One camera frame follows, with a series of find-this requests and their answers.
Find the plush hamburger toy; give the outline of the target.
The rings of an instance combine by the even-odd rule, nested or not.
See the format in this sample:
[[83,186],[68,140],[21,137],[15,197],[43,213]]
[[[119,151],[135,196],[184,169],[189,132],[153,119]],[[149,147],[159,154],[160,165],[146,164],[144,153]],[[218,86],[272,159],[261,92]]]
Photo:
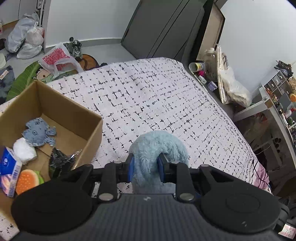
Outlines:
[[18,177],[18,181],[16,184],[16,193],[17,195],[20,195],[25,191],[35,188],[43,183],[44,180],[41,177],[39,171],[25,169],[20,173]]

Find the red white plastic bag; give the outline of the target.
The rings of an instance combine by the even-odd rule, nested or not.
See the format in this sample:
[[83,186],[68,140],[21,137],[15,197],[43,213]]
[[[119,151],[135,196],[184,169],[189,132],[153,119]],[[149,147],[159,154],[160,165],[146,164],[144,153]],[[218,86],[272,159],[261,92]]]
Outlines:
[[56,45],[38,63],[56,77],[72,70],[76,70],[78,73],[84,71],[75,58],[70,55],[63,43]]

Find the dark grey wardrobe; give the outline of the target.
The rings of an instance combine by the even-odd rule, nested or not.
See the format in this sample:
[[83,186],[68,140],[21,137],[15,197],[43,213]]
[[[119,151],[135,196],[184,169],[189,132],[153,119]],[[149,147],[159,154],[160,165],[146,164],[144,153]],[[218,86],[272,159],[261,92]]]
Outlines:
[[213,1],[140,1],[121,45],[136,59],[197,59]]

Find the shiny black foil bag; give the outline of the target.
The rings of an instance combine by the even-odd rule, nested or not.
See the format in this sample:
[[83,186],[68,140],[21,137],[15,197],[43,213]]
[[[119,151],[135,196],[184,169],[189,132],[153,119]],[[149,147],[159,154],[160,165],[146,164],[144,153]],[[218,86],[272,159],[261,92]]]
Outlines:
[[49,159],[49,177],[51,179],[68,173],[76,162],[82,150],[66,155],[57,148],[53,148]]

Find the paper cup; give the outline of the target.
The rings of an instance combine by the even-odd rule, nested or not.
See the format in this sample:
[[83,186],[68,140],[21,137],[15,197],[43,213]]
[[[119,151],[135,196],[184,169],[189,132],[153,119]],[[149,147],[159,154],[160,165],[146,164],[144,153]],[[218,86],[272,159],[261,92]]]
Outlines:
[[200,62],[192,62],[189,64],[189,70],[192,73],[197,73],[199,71],[205,71],[205,63],[203,61]]

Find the blue tissue packet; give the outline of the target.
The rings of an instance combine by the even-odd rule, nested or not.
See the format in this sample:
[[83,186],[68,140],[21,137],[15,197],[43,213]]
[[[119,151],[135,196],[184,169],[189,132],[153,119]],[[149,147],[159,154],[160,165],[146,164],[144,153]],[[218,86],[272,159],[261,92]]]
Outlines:
[[4,147],[1,154],[1,189],[7,197],[13,198],[21,172],[22,162],[13,149]]

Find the grey fluffy plush slipper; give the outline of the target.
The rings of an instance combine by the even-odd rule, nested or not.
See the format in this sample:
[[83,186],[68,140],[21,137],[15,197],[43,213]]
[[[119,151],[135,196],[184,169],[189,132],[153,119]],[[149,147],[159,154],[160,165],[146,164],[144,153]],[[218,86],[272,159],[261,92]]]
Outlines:
[[129,153],[134,156],[133,193],[175,193],[175,184],[161,182],[157,158],[164,154],[169,163],[188,164],[187,149],[177,137],[166,131],[144,133],[133,142]]

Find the white garbage bags pile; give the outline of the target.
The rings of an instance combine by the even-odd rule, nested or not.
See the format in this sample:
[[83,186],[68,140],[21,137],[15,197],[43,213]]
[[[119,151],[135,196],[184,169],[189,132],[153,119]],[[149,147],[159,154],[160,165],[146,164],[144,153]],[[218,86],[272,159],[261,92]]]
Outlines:
[[18,59],[30,59],[43,49],[44,28],[39,26],[36,12],[24,14],[5,41],[6,51],[16,54]]

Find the cream tote bag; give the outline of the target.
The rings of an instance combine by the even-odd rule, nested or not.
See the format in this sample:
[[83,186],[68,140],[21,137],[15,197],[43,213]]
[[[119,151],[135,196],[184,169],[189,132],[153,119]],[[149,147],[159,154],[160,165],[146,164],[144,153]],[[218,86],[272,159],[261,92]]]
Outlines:
[[206,50],[203,61],[206,77],[218,86],[222,104],[235,102],[244,108],[251,105],[251,93],[235,79],[234,72],[228,65],[227,56],[220,46]]

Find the blue denim fish toy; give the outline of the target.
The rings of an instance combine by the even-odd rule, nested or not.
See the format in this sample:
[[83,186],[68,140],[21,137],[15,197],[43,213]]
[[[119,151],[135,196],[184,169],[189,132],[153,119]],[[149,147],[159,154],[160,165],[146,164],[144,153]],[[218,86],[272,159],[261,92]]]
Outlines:
[[41,147],[49,144],[54,147],[56,144],[55,135],[57,134],[56,127],[50,127],[41,117],[28,121],[26,129],[22,136],[32,147]]

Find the white black patterned bedspread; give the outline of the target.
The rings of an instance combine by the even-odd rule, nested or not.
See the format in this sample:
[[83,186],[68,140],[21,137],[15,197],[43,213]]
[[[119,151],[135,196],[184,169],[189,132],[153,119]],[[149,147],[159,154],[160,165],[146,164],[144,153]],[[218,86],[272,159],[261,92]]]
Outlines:
[[91,163],[123,160],[143,133],[164,130],[183,142],[193,168],[209,164],[254,185],[250,145],[217,101],[168,58],[113,63],[48,83],[102,117]]

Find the white desk with clutter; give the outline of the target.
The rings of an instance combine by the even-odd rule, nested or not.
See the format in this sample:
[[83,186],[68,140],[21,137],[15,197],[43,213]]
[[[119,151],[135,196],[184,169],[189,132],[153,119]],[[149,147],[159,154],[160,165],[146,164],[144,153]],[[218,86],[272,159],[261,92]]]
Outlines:
[[[285,139],[285,141],[287,143],[288,150],[292,156],[292,160],[295,165],[295,143],[292,138],[292,134],[290,132],[290,127],[288,126],[288,122],[285,117],[285,113],[279,112],[279,110],[277,109],[277,107],[275,105],[275,102],[272,100],[271,96],[268,94],[266,87],[265,87],[270,81],[274,82],[273,79],[275,77],[277,77],[278,73],[280,73],[280,70],[276,69],[274,67],[274,69],[271,70],[263,78],[261,85],[258,89],[262,100],[253,104],[252,106],[236,113],[233,117],[233,121],[237,122],[237,121],[243,120],[245,118],[248,118],[252,115],[263,112],[265,110],[269,110],[271,112],[271,115],[273,116],[276,124],[278,125],[278,127],[283,135],[283,138]],[[275,87],[279,87],[282,84],[284,84],[285,81],[286,81],[286,79],[284,77],[280,77],[280,80],[278,81],[279,85],[277,85],[275,82],[273,85]]]

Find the black framed board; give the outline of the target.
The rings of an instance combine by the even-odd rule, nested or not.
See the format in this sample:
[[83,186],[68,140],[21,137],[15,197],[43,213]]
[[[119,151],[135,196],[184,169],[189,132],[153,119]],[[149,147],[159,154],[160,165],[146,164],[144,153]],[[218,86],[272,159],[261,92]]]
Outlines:
[[226,20],[221,11],[221,8],[225,3],[226,1],[213,1],[209,19],[206,21],[207,24],[205,33],[197,55],[197,60],[201,60],[203,58],[206,50],[209,50],[210,48],[215,50],[219,44]]

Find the brown cardboard box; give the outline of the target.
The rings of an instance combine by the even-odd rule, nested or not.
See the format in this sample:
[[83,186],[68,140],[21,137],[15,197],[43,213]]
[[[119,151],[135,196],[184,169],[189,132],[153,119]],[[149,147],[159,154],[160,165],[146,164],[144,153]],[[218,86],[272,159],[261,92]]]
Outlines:
[[41,81],[1,105],[1,146],[11,148],[36,118],[55,127],[55,148],[66,155],[79,152],[73,168],[91,163],[102,140],[102,117]]

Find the pink bed sheet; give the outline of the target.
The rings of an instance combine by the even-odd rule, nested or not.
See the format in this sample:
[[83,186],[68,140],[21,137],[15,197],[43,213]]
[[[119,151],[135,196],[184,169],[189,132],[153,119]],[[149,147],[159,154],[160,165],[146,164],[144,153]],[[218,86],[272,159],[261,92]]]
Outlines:
[[255,175],[254,186],[272,193],[270,184],[269,184],[269,176],[266,173],[265,168],[260,164],[260,162],[253,162],[253,173]]

